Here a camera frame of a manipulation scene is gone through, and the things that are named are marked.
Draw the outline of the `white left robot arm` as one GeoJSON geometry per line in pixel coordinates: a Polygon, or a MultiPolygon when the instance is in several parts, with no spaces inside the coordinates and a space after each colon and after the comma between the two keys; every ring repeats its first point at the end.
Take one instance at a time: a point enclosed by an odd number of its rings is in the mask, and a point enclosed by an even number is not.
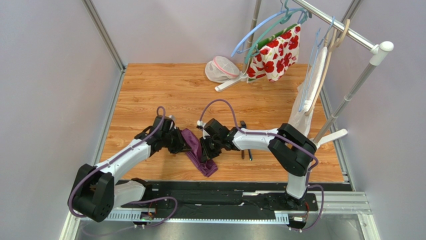
{"type": "Polygon", "coordinates": [[[143,199],[146,181],[119,180],[133,167],[166,148],[171,154],[189,151],[173,116],[157,115],[153,125],[137,134],[128,146],[96,165],[84,164],[76,174],[68,198],[69,211],[76,217],[104,221],[117,207],[143,199]]]}

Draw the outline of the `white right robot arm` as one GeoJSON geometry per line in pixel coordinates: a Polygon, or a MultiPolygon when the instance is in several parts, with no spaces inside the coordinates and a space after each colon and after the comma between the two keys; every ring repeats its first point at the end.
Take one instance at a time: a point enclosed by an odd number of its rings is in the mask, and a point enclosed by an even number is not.
{"type": "Polygon", "coordinates": [[[292,125],[283,123],[270,130],[228,129],[212,118],[207,123],[199,120],[197,128],[203,131],[202,161],[218,157],[222,150],[270,152],[288,173],[286,194],[294,200],[304,199],[317,146],[292,125]]]}

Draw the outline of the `purple cloth napkin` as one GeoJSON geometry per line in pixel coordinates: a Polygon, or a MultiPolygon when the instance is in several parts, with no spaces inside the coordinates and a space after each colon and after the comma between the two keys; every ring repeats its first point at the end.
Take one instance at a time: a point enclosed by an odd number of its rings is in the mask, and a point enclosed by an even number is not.
{"type": "Polygon", "coordinates": [[[203,174],[204,177],[210,177],[217,170],[217,164],[212,160],[202,161],[203,151],[200,140],[189,129],[185,128],[181,131],[182,137],[190,147],[185,154],[191,160],[193,165],[203,174]]]}

